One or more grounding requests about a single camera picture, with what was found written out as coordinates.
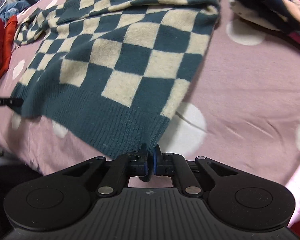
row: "green and cream checkered knit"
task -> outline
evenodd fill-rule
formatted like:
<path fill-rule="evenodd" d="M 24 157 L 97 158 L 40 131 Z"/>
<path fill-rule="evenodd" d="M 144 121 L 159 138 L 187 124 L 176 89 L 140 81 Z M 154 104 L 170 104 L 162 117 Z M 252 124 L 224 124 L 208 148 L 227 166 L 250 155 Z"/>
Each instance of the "green and cream checkered knit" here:
<path fill-rule="evenodd" d="M 46 36 L 12 96 L 115 158 L 151 150 L 183 99 L 219 16 L 218 0 L 67 0 L 37 10 L 16 43 Z"/>

